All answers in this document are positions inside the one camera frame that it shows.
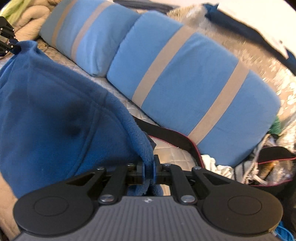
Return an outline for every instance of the ribbed surface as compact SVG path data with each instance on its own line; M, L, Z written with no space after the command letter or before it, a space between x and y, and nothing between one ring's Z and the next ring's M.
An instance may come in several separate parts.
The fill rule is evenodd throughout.
M245 238L219 232L194 207L177 204L171 196L123 197L118 204L101 207L86 226L74 233L54 238L21 234L16 238L16 241L42 240L278 241L272 234Z

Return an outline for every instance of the green fabric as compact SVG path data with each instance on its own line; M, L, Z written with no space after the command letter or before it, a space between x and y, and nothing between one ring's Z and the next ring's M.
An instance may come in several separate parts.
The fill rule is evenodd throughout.
M279 117L277 116L273 124L271 125L268 133L280 135L282 132L281 122L279 121Z
M6 20L12 25L26 10L31 0L11 0L4 8L0 11L0 16L6 18Z

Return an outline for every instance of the screw head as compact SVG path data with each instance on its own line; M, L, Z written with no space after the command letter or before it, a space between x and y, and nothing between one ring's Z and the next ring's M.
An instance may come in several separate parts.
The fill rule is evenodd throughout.
M100 200L102 202L112 202L115 200L115 197L111 194L105 194L105 195L100 196Z
M184 195L181 197L181 201L184 203L191 203L195 201L195 197L193 197L192 195Z

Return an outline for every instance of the tan strap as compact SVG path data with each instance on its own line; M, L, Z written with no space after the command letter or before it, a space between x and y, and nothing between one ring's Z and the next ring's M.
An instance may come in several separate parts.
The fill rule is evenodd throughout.
M183 26L171 37L167 44L162 48L162 50L159 52L155 60L148 68L147 72L140 81L135 93L133 94L132 101L137 106L142 107L144 100L148 96L154 83L157 81L163 70L166 68L175 54L179 51L179 49L194 33L195 30L187 26Z
M65 21L65 18L67 17L68 13L70 12L71 8L74 6L74 4L77 2L78 0L72 0L64 9L64 11L62 12L61 17L59 18L57 25L54 28L54 32L52 34L52 47L56 48L57 46L57 35L59 33L59 30L61 29L61 26L63 24L63 22Z
M235 98L237 92L241 88L248 73L249 69L239 61L212 106L188 135L188 138L191 139L196 145L198 145L205 138L205 136L211 131L211 129L225 113Z
M101 3L94 11L93 13L89 16L89 18L85 21L85 23L83 24L82 28L80 29L78 35L76 36L74 43L72 45L72 49L71 49L71 58L72 60L75 62L76 59L76 53L77 53L77 49L78 46L82 40L82 38L84 37L84 35L86 34L86 32L88 31L88 29L91 27L91 25L94 23L94 21L97 19L97 17L110 5L112 5L113 2L110 1L106 1Z

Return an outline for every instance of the striped cushion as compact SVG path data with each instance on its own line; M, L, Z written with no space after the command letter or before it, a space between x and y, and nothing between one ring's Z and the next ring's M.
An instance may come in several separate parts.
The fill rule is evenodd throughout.
M230 52L156 12L136 21L107 78L153 120L187 135L222 165L250 154L280 107L267 84Z
M139 14L102 0L63 0L42 26L52 47L92 76L104 77Z

